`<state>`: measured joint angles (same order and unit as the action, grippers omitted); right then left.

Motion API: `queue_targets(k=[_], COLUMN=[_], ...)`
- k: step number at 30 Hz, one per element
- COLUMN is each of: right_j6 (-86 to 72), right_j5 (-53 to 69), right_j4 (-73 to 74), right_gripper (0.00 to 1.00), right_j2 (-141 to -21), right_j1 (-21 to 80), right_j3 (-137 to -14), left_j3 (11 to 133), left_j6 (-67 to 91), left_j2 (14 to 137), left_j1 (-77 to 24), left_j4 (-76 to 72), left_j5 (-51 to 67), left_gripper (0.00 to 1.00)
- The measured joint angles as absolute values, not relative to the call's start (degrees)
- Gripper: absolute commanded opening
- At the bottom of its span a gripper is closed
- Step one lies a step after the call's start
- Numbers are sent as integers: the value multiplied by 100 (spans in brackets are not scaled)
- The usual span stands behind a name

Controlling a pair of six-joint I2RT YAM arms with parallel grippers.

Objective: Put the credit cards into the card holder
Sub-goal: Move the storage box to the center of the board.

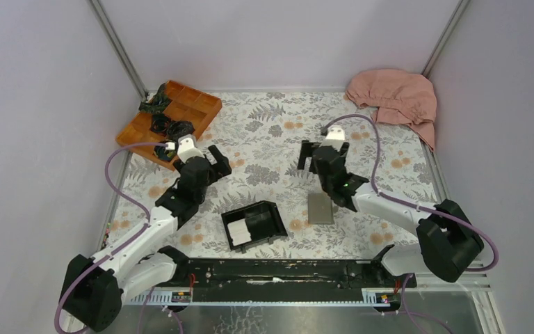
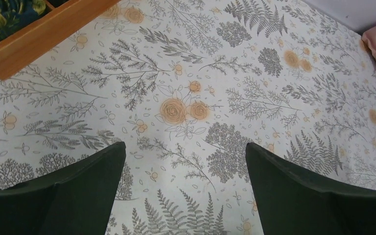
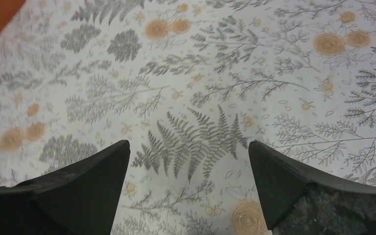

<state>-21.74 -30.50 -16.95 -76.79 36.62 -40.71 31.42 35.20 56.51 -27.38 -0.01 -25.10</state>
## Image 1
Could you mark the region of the grey leather card holder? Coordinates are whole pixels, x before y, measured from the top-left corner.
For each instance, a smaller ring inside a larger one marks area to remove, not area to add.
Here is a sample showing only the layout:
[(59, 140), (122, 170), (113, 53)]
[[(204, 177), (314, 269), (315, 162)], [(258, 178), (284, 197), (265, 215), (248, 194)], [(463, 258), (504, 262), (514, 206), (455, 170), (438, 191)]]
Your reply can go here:
[(309, 193), (307, 196), (308, 221), (312, 225), (332, 225), (332, 201), (326, 193)]

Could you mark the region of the black card tray box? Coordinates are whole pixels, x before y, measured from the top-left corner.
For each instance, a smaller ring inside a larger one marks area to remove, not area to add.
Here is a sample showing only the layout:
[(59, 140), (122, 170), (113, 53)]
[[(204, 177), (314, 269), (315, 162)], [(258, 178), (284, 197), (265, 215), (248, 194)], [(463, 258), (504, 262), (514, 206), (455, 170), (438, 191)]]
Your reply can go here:
[[(222, 213), (221, 219), (229, 248), (234, 252), (246, 253), (250, 248), (262, 244), (273, 244), (275, 240), (288, 237), (279, 208), (276, 203), (271, 201), (262, 200), (233, 209)], [(232, 246), (227, 232), (227, 224), (240, 219), (245, 219), (252, 241), (240, 246)]]

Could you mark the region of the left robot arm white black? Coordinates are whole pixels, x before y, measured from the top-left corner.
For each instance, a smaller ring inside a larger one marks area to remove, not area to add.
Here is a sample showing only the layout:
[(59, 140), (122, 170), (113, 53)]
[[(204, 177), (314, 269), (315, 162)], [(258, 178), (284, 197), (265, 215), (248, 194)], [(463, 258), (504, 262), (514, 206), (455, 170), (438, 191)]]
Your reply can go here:
[(215, 163), (194, 139), (180, 139), (175, 163), (179, 177), (153, 208), (145, 210), (145, 219), (106, 248), (90, 257), (77, 255), (69, 262), (54, 316), (57, 333), (64, 331), (62, 311), (85, 329), (100, 332), (111, 325), (125, 301), (143, 290), (165, 281), (172, 286), (186, 281), (184, 263), (163, 253), (154, 255), (152, 248), (198, 213), (208, 186), (231, 174), (228, 158), (215, 145), (208, 150)]

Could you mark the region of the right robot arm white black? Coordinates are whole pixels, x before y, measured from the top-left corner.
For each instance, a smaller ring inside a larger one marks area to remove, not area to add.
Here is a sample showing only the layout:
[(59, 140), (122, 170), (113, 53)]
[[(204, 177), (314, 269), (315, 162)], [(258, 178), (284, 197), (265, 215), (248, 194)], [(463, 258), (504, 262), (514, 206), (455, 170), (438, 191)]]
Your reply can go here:
[(456, 282), (484, 249), (480, 235), (468, 225), (460, 206), (452, 200), (418, 206), (394, 195), (376, 191), (373, 180), (346, 169), (348, 143), (335, 149), (324, 143), (301, 143), (298, 169), (318, 175), (321, 188), (334, 204), (353, 212), (386, 220), (413, 234), (417, 244), (388, 246), (376, 256), (371, 267), (374, 283), (392, 284), (406, 273), (429, 271), (436, 277)]

